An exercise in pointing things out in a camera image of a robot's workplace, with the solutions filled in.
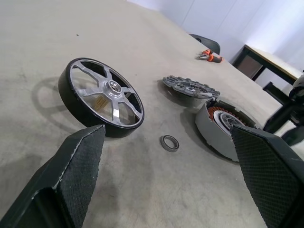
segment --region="table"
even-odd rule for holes
[[[301,71],[287,64],[277,56],[248,45],[244,46],[241,54],[233,63],[233,66],[238,68],[246,56],[250,56],[262,65],[262,67],[252,77],[253,81],[256,81],[256,79],[266,68],[274,72],[291,85],[303,74]]]
[[[57,82],[70,60],[90,57],[133,85],[145,120],[125,138],[106,138],[84,228],[265,227],[239,165],[202,142],[197,109],[162,78],[209,84],[263,124],[280,105],[256,83],[227,61],[195,60],[202,44],[123,0],[8,1],[0,20],[0,217],[64,139],[84,128]],[[159,144],[165,134],[179,140],[177,152]]]

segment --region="table leg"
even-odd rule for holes
[[[248,55],[250,51],[247,48],[243,48],[241,54],[237,57],[237,59],[234,61],[233,66],[235,68],[238,68],[239,65],[243,62],[244,58]]]
[[[252,77],[252,81],[256,81],[257,78],[261,75],[261,73],[262,73],[265,69],[266,69],[266,67],[265,67],[265,66],[262,66],[262,67],[258,70],[258,72]]]

